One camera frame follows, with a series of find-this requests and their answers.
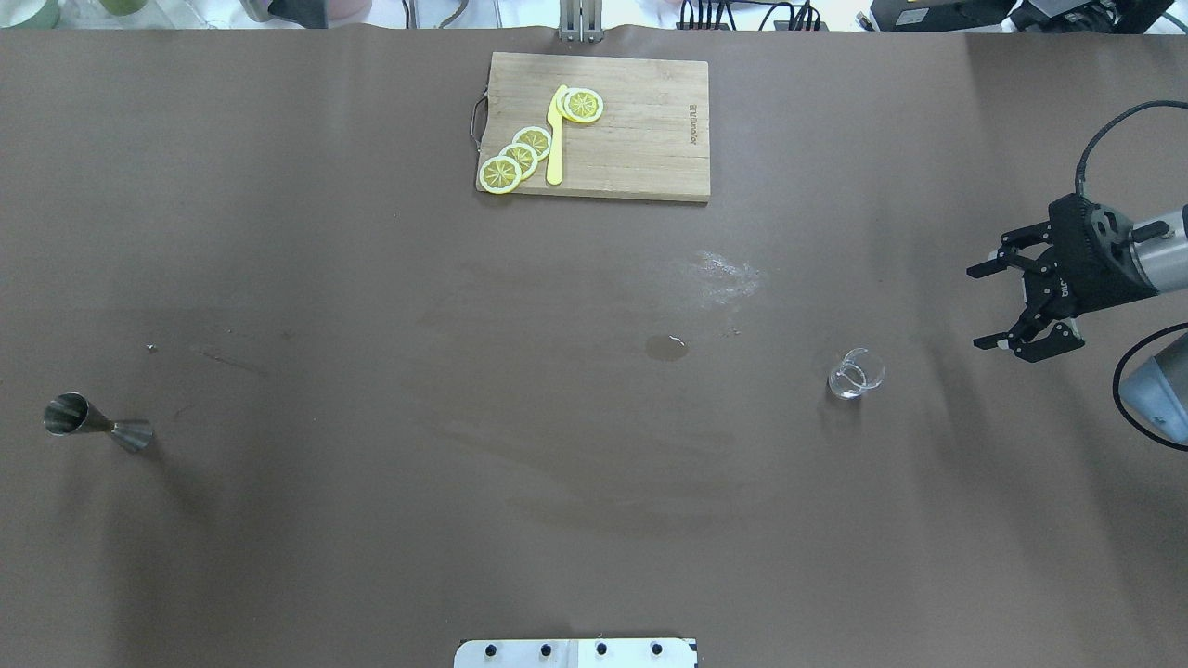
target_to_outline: white mount plate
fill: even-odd
[[[454,668],[696,668],[691,638],[467,641]]]

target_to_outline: wooden cutting board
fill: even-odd
[[[516,193],[709,201],[709,65],[700,61],[492,53],[479,164],[522,127],[548,128],[561,84],[596,90],[606,111],[588,125],[565,121],[560,185],[545,183],[542,162]]]

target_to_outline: yellow knife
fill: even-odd
[[[552,100],[549,100],[549,114],[545,116],[549,121],[549,130],[552,131],[552,149],[549,151],[549,166],[544,171],[544,179],[550,185],[561,185],[561,178],[564,176],[565,168],[561,158],[561,126],[565,122],[565,119],[561,115],[558,101],[567,90],[569,90],[568,86],[557,88],[557,92],[552,94]]]

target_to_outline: brown table surface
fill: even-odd
[[[494,50],[708,61],[709,204],[475,193]],[[5,32],[0,664],[1186,666],[1188,458],[1108,380],[1188,295],[1028,365],[969,345],[1017,277],[963,275],[1186,71],[1171,37]],[[1183,204],[1186,137],[1127,121],[1091,194]],[[830,401],[858,345],[886,383]],[[159,442],[49,436],[67,390]]]

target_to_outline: clear glass cup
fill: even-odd
[[[886,366],[879,355],[854,348],[829,372],[829,390],[843,399],[857,399],[878,387],[885,376]]]

